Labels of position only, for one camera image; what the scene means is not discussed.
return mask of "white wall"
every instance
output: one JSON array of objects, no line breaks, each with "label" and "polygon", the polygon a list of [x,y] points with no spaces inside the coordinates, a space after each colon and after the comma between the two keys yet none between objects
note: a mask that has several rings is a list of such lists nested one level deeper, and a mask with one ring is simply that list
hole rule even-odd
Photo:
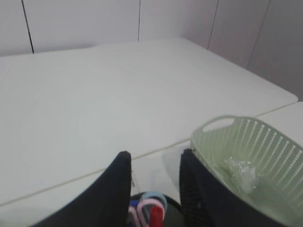
[{"label": "white wall", "polygon": [[[24,0],[24,4],[36,52],[182,36],[303,100],[302,0]],[[31,53],[21,0],[2,0],[0,56],[20,53]]]},{"label": "white wall", "polygon": [[141,0],[140,40],[184,37],[207,48],[217,0]]},{"label": "white wall", "polygon": [[35,52],[136,41],[139,0],[24,0]]},{"label": "white wall", "polygon": [[31,53],[20,0],[0,1],[0,56]]},{"label": "white wall", "polygon": [[219,0],[209,50],[246,68],[269,0]]},{"label": "white wall", "polygon": [[272,0],[248,69],[303,100],[303,1]]}]

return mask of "clear plastic wrap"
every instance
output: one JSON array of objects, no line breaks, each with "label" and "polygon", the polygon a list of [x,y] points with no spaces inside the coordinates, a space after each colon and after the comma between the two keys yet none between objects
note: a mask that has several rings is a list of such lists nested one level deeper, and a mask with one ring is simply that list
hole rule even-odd
[{"label": "clear plastic wrap", "polygon": [[235,160],[232,157],[224,160],[225,168],[231,174],[231,181],[240,194],[249,195],[256,188],[258,177],[256,168],[248,161]]}]

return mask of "white table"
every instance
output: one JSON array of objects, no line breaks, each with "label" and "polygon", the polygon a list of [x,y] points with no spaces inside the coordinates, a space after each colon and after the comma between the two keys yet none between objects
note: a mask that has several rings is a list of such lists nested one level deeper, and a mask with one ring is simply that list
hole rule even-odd
[{"label": "white table", "polygon": [[[179,202],[178,168],[180,154],[189,141],[163,149],[132,161],[135,187],[131,194],[158,191]],[[24,227],[51,215],[85,189],[101,174],[96,173],[45,192],[0,207],[1,227]]]},{"label": "white table", "polygon": [[0,58],[0,206],[186,140],[289,92],[184,39]]},{"label": "white table", "polygon": [[303,102],[289,105],[258,118],[303,147]]}]

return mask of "plastic basket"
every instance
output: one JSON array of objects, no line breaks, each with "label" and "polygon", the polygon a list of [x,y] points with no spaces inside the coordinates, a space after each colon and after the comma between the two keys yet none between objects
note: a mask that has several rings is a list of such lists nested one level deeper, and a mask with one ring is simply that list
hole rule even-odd
[{"label": "plastic basket", "polygon": [[[215,128],[227,120],[229,125]],[[221,183],[256,210],[287,226],[302,221],[303,148],[281,132],[258,119],[222,116],[194,131],[191,147]],[[251,195],[239,194],[222,170],[230,157],[255,167],[258,184]]]}]

